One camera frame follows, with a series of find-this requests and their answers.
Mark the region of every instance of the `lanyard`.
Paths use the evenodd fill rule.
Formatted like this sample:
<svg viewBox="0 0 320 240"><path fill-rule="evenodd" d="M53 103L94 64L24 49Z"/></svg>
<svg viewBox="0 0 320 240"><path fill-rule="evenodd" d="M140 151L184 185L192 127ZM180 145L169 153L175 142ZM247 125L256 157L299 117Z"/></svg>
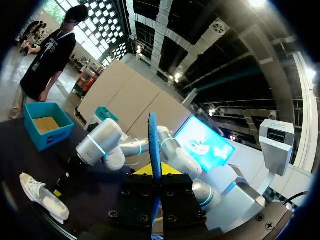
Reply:
<svg viewBox="0 0 320 240"><path fill-rule="evenodd" d="M60 40L60 39L63 39L64 37L68 36L69 34L73 34L74 31L72 30L72 31L66 33L65 35L59 37L58 39L56 39L61 33L62 33L62 31L60 31L60 32L57 34L57 36L54 38L54 40L52 40L52 42L50 42L49 46L44 50L44 53L41 55L40 59L42 59L42 57L45 55L45 53L53 47L53 45L54 45L53 42L54 42L54 41L58 41L58 40Z"/></svg>

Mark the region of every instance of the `ceiling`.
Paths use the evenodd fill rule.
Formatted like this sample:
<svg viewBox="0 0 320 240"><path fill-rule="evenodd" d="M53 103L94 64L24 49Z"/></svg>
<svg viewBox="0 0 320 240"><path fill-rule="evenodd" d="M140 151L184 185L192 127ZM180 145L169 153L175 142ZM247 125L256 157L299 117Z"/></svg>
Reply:
<svg viewBox="0 0 320 240"><path fill-rule="evenodd" d="M198 118L225 138L261 149L259 127L272 114L296 126L299 145L303 101L292 31L268 3L249 0L123 0L130 52L183 97L194 88ZM223 27L223 34L215 32ZM215 109L213 116L209 110Z"/></svg>

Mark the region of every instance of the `people in background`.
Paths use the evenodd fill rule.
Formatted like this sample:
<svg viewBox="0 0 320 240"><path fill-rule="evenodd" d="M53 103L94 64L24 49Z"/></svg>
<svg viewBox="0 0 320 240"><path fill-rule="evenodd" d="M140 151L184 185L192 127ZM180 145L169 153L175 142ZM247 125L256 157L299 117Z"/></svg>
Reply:
<svg viewBox="0 0 320 240"><path fill-rule="evenodd" d="M21 43L23 43L24 41L26 41L30 35L30 33L35 30L35 28L37 26L42 26L44 22L43 21L34 21L32 23L29 24L29 26L26 27L23 35L22 35L22 38L21 38Z"/></svg>
<svg viewBox="0 0 320 240"><path fill-rule="evenodd" d="M70 8L57 31L50 34L40 46L32 48L29 44L27 54L37 55L24 77L12 103L9 117L18 118L25 103L45 102L48 93L65 69L70 55L76 46L74 27L88 17L84 5Z"/></svg>
<svg viewBox="0 0 320 240"><path fill-rule="evenodd" d="M40 32L47 26L47 24L44 23L43 21L41 21L40 23L38 22L39 23L38 25L34 24L36 22L38 21L35 21L30 24L30 25L32 24L33 25L31 26L31 28L29 29L29 32L26 35L23 34L24 37L23 37L23 42L21 44L21 49L20 49L21 53L24 51L24 48L26 47L27 44L32 46L37 42L37 40L40 37Z"/></svg>

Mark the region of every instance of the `black t-shirt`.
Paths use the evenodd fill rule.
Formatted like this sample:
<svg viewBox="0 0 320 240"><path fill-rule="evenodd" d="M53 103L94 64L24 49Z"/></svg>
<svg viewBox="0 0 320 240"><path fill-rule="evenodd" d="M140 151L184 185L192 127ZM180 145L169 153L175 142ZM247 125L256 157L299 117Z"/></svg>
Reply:
<svg viewBox="0 0 320 240"><path fill-rule="evenodd" d="M51 77L56 72L65 69L68 59L76 46L76 37L74 33L71 33L59 39L62 36L63 34L59 29L42 42L40 52L21 80L20 85L29 98L38 100ZM52 47L45 52L50 43L53 43Z"/></svg>

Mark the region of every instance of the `name badge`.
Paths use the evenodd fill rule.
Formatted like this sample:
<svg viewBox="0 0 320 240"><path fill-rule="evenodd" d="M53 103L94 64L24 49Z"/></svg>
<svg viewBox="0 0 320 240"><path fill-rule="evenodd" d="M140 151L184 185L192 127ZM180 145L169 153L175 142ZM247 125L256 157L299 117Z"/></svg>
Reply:
<svg viewBox="0 0 320 240"><path fill-rule="evenodd" d="M36 62L33 67L32 70L35 72L37 70L37 68L39 67L40 62Z"/></svg>

